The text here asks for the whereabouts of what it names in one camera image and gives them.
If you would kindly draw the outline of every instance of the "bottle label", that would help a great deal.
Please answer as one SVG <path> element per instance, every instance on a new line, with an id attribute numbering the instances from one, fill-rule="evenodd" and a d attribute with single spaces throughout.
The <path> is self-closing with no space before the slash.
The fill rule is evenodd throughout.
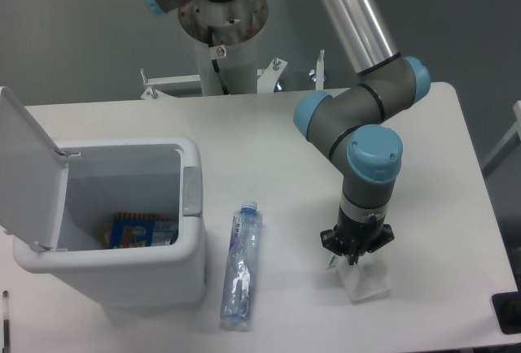
<path id="1" fill-rule="evenodd" d="M 244 222 L 244 218 L 234 214 L 234 219 L 232 220 L 232 225 L 231 225 L 230 249 L 234 246 L 234 244 L 239 239 L 239 236 L 241 234 L 241 227 L 243 226 L 243 222 Z"/>

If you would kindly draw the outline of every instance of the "gray floor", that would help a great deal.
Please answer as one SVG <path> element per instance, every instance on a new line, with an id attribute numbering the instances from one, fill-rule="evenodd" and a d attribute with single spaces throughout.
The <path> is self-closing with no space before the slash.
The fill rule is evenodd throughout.
<path id="1" fill-rule="evenodd" d="M 402 54 L 456 88 L 483 159 L 521 99 L 519 0 L 376 1 Z M 260 65 L 285 59 L 287 89 L 311 89 L 307 73 L 323 48 L 326 87 L 356 82 L 319 0 L 268 3 Z M 0 0 L 0 85 L 25 104 L 138 99 L 140 68 L 149 77 L 196 73 L 176 13 L 154 17 L 143 0 Z M 508 246 L 521 246 L 520 150 L 487 180 Z"/>

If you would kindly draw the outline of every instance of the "silver metal tube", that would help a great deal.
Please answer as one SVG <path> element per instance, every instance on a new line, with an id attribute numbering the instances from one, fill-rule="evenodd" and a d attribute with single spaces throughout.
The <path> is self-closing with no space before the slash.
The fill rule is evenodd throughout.
<path id="1" fill-rule="evenodd" d="M 355 71 L 398 53 L 374 0 L 322 0 Z"/>

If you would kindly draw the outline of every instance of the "open lid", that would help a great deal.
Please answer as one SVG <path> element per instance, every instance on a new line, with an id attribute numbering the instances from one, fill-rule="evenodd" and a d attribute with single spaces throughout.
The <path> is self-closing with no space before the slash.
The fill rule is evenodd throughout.
<path id="1" fill-rule="evenodd" d="M 0 225 L 35 251 L 56 250 L 67 176 L 49 135 L 0 87 Z"/>

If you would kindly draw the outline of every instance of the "plastic water bottle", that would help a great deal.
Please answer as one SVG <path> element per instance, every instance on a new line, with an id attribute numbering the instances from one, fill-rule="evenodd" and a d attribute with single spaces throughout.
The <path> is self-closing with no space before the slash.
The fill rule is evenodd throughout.
<path id="1" fill-rule="evenodd" d="M 246 201 L 234 212 L 230 249 L 222 290 L 221 320 L 225 324 L 244 324 L 250 320 L 252 297 L 259 264 L 262 214 L 257 203 Z"/>

